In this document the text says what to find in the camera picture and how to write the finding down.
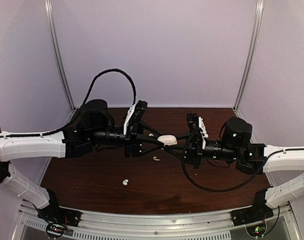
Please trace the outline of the cream rounded earbud charging case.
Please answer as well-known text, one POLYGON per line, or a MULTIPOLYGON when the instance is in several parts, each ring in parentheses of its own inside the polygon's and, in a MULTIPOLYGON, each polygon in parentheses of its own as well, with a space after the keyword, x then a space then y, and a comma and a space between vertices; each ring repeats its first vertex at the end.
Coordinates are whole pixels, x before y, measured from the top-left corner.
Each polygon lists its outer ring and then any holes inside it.
POLYGON ((177 138, 174 135, 161 135, 157 138, 157 141, 161 142, 164 146, 176 145, 177 138))

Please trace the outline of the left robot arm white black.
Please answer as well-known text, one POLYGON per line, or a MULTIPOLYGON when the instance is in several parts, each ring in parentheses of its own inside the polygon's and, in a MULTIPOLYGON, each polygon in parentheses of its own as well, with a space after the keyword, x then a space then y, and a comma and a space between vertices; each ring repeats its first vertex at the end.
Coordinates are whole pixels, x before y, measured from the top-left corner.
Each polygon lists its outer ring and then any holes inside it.
POLYGON ((78 225, 74 214, 59 206, 56 194, 31 182, 11 164, 11 160, 35 157, 78 158, 99 145, 121 147, 127 157, 139 157, 150 153, 142 144, 161 149, 165 143, 162 134, 141 121, 147 102, 139 101, 127 112, 124 124, 115 125, 108 111, 107 102, 94 99, 79 109, 76 126, 37 133, 10 133, 0 129, 0 185, 14 191, 19 197, 33 204, 38 217, 55 228, 78 225))

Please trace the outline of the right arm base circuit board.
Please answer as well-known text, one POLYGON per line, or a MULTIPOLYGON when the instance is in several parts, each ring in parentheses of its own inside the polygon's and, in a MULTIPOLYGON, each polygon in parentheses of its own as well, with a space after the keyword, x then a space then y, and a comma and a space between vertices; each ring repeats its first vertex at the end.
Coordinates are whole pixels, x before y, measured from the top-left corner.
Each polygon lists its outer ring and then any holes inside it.
POLYGON ((246 226, 247 234, 250 237, 253 237, 256 239, 262 237, 265 234, 266 230, 267 230, 267 226, 265 223, 259 223, 259 224, 246 226))

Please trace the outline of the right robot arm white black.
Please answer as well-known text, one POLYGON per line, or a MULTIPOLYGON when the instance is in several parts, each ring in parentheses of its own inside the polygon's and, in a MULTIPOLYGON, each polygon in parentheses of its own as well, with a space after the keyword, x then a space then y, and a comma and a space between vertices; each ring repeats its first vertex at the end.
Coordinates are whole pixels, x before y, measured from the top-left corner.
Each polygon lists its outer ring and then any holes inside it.
POLYGON ((250 207, 234 210, 231 218, 234 226, 264 221, 274 215, 273 210, 282 204, 304 196, 304 146, 279 147, 263 143, 251 143, 252 125, 239 117, 228 119, 220 130, 219 139, 209 139, 203 119, 195 114, 187 116, 190 132, 183 136, 185 144, 179 149, 179 137, 164 135, 158 137, 164 150, 181 161, 185 177, 195 187, 212 192, 226 193, 242 188, 255 176, 276 171, 299 170, 301 175, 279 186, 256 192, 250 207), (249 179, 234 187, 213 189, 196 183, 186 170, 186 165, 195 168, 202 159, 235 163, 236 170, 249 175, 249 179))

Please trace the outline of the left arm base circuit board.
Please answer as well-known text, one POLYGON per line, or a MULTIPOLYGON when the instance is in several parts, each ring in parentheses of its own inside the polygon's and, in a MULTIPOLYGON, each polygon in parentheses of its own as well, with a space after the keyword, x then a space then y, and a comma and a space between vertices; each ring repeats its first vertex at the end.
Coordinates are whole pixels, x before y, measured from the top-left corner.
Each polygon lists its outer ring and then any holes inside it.
POLYGON ((61 225, 61 224, 56 224, 56 223, 49 223, 46 228, 45 232, 48 235, 48 237, 52 239, 60 238, 62 237, 65 232, 67 231, 67 227, 61 225))

